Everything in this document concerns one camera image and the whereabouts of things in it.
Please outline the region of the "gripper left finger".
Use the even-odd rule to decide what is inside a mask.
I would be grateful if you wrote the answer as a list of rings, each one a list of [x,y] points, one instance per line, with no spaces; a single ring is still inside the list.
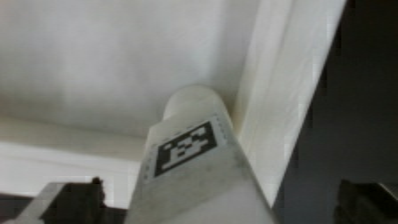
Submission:
[[[126,210],[105,204],[103,180],[49,182],[10,224],[122,224]]]

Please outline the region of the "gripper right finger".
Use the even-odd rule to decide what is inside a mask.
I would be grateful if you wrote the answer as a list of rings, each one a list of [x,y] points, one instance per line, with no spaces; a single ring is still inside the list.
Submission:
[[[341,181],[334,224],[398,224],[398,183]]]

